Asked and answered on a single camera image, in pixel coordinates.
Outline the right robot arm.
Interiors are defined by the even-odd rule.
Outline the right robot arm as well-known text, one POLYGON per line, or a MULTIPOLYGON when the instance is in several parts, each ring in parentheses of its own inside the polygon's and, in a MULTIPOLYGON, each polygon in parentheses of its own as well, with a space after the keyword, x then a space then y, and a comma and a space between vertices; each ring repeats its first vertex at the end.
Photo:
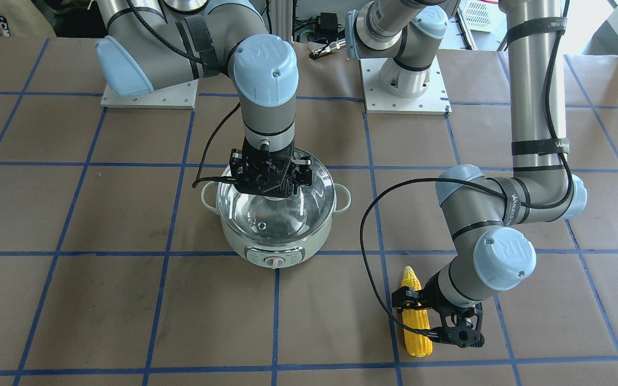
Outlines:
POLYGON ((198 14, 167 21, 158 1, 98 1, 107 36, 95 52, 122 97, 154 93, 223 74, 239 98, 245 130, 230 174, 212 182, 246 195, 287 198, 312 184, 313 161, 295 154, 297 56, 270 34, 248 1, 208 1, 198 14))

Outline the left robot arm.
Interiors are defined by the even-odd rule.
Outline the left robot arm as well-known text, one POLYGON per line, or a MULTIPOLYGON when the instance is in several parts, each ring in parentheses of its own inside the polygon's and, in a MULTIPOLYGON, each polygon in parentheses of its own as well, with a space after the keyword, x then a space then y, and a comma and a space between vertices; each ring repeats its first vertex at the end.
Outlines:
POLYGON ((568 1, 500 1, 506 14, 512 114, 512 177, 459 165, 436 195, 457 255, 422 289, 403 285, 381 308, 403 330, 432 342, 481 347, 482 301, 532 274, 536 254, 515 224, 575 217, 587 190, 567 163, 563 56, 568 1))

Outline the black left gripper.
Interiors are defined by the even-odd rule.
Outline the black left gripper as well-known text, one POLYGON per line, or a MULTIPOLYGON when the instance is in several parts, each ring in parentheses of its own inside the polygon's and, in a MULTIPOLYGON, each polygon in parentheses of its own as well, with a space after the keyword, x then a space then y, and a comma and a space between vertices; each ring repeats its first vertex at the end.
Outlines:
POLYGON ((400 287, 392 292, 392 308, 398 313, 405 310, 432 308, 440 315, 440 326, 431 328, 425 337, 437 344, 456 345, 460 348, 483 347, 485 337, 481 332, 483 308, 480 306, 457 306, 445 298, 438 280, 441 271, 430 278, 424 287, 400 287))

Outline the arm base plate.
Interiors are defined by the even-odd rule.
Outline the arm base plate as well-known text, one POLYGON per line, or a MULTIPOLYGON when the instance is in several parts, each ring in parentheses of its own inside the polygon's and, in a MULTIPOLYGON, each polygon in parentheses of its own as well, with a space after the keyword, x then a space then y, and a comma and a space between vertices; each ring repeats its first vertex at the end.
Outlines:
POLYGON ((109 85, 101 96, 100 105, 106 108, 158 108, 193 110, 198 91, 198 80, 173 85, 153 93, 119 96, 109 85))
POLYGON ((437 57, 420 72, 400 68, 392 58, 360 60, 360 70, 367 113, 444 115, 452 111, 437 57))

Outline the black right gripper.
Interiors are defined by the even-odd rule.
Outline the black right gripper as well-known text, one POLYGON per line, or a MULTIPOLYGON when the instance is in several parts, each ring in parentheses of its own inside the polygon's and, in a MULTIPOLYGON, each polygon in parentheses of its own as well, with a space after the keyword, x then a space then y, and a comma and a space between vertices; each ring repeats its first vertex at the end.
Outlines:
POLYGON ((295 187, 311 186, 312 157, 294 157, 293 182, 290 164, 294 142, 279 151, 259 150, 245 140, 242 149, 232 149, 230 172, 234 188, 243 195, 292 196, 295 187))

